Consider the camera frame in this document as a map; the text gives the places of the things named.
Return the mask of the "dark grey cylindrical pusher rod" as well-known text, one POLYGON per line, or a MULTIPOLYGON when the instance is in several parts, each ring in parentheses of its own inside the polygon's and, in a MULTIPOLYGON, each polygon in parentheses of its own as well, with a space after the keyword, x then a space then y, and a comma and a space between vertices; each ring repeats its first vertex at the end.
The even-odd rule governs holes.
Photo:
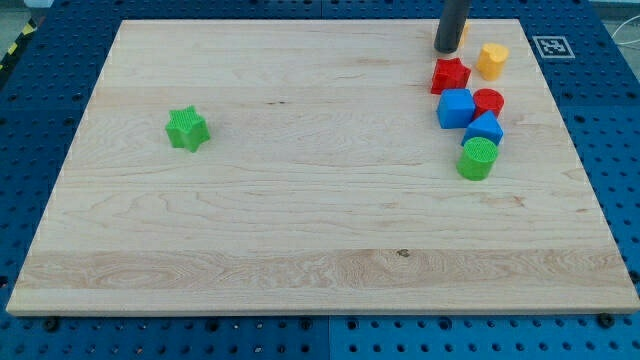
POLYGON ((443 54, 454 53, 459 46, 471 8, 471 0, 445 0, 434 39, 434 48, 443 54))

